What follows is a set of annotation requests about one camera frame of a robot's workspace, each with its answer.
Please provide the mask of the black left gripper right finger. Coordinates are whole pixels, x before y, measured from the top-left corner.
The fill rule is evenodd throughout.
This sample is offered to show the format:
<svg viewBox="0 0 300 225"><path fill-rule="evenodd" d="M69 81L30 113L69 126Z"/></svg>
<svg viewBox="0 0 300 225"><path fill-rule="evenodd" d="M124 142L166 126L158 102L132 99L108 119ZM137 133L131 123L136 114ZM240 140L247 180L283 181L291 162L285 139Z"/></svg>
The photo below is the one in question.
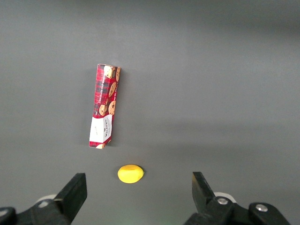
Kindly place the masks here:
<svg viewBox="0 0 300 225"><path fill-rule="evenodd" d="M193 172L192 196L197 212L186 225L288 225L288 220L271 204L253 202L243 208L225 193L213 192L201 172Z"/></svg>

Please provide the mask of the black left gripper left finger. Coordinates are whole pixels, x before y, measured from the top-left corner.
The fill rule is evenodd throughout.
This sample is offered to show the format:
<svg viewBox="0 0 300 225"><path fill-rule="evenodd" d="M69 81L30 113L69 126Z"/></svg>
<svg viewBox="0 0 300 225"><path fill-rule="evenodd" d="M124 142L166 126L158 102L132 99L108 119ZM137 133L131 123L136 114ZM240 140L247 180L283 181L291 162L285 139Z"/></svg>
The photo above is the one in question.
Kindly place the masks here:
<svg viewBox="0 0 300 225"><path fill-rule="evenodd" d="M2 225L69 225L87 198L86 174L77 173L53 198L38 201L16 213L13 207L1 207Z"/></svg>

